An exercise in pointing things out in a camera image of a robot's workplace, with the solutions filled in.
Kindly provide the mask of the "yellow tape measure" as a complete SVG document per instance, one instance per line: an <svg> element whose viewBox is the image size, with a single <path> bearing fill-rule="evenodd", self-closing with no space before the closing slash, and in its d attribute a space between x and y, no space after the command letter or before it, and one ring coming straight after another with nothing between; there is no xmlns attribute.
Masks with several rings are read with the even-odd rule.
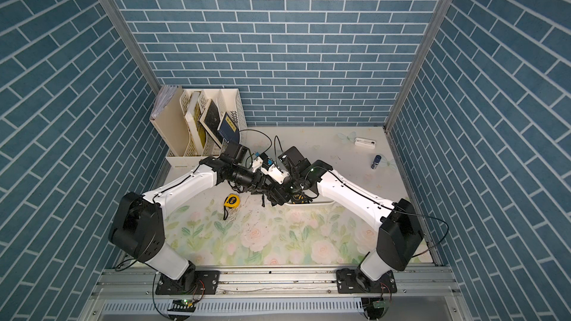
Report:
<svg viewBox="0 0 571 321"><path fill-rule="evenodd" d="M226 221L230 215L230 210L238 208L240 205L240 197L236 194L230 194L223 204L223 220Z"/></svg>

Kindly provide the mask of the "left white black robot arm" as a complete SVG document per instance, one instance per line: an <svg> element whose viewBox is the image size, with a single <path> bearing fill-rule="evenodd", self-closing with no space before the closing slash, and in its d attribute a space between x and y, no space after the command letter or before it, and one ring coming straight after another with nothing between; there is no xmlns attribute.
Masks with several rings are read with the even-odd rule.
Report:
<svg viewBox="0 0 571 321"><path fill-rule="evenodd" d="M183 294L196 287L196 266L166 241L165 220L191 198L229 182L238 193L261 195L273 205L283 205L298 193L293 179L261 154L251 168L242 166L246 147L230 142L217 158L200 160L191 172L142 195L127 193L119 203L109 231L109 241L162 273L169 294Z"/></svg>

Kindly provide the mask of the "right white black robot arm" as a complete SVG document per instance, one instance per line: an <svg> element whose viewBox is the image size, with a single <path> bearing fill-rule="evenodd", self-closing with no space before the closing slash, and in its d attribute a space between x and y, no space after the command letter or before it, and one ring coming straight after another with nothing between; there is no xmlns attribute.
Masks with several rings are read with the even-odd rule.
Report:
<svg viewBox="0 0 571 321"><path fill-rule="evenodd" d="M310 163L296 147L278 159L290 173L294 190L312 190L339 203L372 228L376 242L355 269L352 281L364 292L389 291L382 277L392 270L403 271L424 239L419 216L406 199L384 199L343 177L331 165Z"/></svg>

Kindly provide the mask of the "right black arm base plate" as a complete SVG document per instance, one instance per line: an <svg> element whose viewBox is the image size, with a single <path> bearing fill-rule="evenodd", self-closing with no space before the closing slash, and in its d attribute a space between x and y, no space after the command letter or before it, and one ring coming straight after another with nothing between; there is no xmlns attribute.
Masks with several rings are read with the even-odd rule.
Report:
<svg viewBox="0 0 571 321"><path fill-rule="evenodd" d="M397 292L392 270L383 274L377 281L369 279L358 267L336 270L339 294L394 294Z"/></svg>

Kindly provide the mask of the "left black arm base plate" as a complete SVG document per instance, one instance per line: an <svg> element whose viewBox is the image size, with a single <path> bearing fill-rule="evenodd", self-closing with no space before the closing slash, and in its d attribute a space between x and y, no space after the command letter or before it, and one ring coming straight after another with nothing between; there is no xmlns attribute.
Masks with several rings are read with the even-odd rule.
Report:
<svg viewBox="0 0 571 321"><path fill-rule="evenodd" d="M157 295L214 295L217 292L220 272L218 270L191 270L179 279L161 275L156 286Z"/></svg>

